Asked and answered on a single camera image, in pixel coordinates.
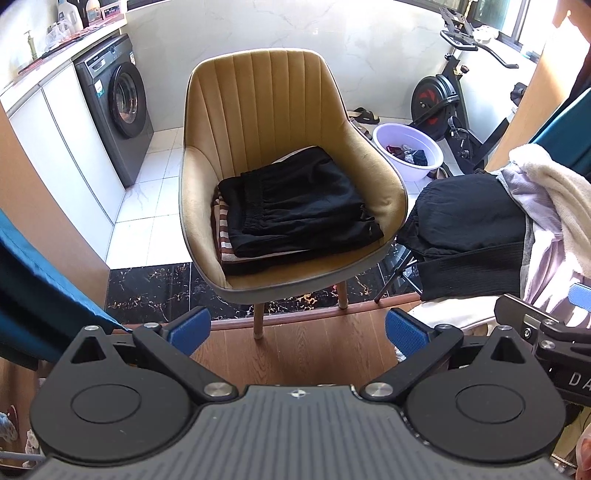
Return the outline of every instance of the pile of clothes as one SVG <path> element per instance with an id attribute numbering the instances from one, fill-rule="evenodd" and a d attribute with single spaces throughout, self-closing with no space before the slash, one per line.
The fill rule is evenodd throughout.
<path id="1" fill-rule="evenodd" d="M 410 313 L 430 325 L 490 323 L 498 296 L 511 293 L 591 327 L 568 300 L 573 284 L 591 286 L 591 184 L 539 145 L 512 150 L 492 174 L 429 184 L 398 242 L 417 256 L 427 300 Z"/>
<path id="2" fill-rule="evenodd" d="M 229 275 L 355 250 L 384 235 L 320 147 L 222 180 L 212 213 L 218 258 Z"/>
<path id="3" fill-rule="evenodd" d="M 414 150 L 408 145 L 403 145 L 402 147 L 388 145 L 386 150 L 390 155 L 411 165 L 418 165 L 420 167 L 426 167 L 428 165 L 424 150 Z"/>

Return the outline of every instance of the brown and white striped fabric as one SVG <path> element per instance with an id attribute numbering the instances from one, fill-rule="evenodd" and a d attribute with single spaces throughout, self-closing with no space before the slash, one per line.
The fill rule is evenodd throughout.
<path id="1" fill-rule="evenodd" d="M 213 204 L 213 214 L 216 222 L 216 240 L 217 248 L 219 252 L 219 259 L 224 264 L 239 263 L 239 262 L 252 262 L 256 260 L 262 260 L 264 258 L 272 257 L 284 257 L 285 255 L 296 254 L 303 250 L 294 252 L 280 252 L 268 255 L 262 255 L 260 257 L 237 257 L 234 254 L 232 243 L 230 242 L 230 236 L 228 235 L 228 204 L 224 202 L 224 199 L 218 194 L 217 199 Z"/>

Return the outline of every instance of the blue textured pad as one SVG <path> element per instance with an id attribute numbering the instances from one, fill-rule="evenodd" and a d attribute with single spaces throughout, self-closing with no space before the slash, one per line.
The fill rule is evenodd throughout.
<path id="1" fill-rule="evenodd" d="M 406 357 L 429 343 L 429 337 L 425 332 L 392 310 L 386 315 L 386 337 Z"/>
<path id="2" fill-rule="evenodd" d="M 207 340 L 212 329 L 212 316 L 203 309 L 168 333 L 167 341 L 185 355 L 191 355 Z"/>
<path id="3" fill-rule="evenodd" d="M 569 302 L 591 312 L 591 288 L 582 283 L 574 284 L 569 290 Z"/>

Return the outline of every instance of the white tile floor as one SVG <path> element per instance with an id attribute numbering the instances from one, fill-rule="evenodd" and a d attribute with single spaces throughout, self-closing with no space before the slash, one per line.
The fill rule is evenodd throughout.
<path id="1" fill-rule="evenodd" d="M 410 120 L 382 118 L 381 123 Z M 366 125 L 373 131 L 374 125 Z M 439 142 L 454 175 L 458 168 L 447 142 Z M 183 155 L 183 129 L 155 132 L 135 185 L 127 189 L 117 217 L 106 263 L 111 269 L 190 262 L 178 215 L 178 175 Z M 429 178 L 405 182 L 408 211 Z"/>

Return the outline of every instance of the wooden chair leg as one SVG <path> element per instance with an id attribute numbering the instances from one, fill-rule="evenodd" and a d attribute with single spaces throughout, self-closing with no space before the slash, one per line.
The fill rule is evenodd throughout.
<path id="1" fill-rule="evenodd" d="M 336 284 L 336 292 L 339 294 L 339 308 L 346 310 L 349 306 L 349 299 L 347 298 L 347 281 L 342 281 Z"/>
<path id="2" fill-rule="evenodd" d="M 255 327 L 254 327 L 254 337 L 255 340 L 260 340 L 262 338 L 262 318 L 263 314 L 265 313 L 265 304 L 264 303 L 257 303 L 255 304 Z"/>

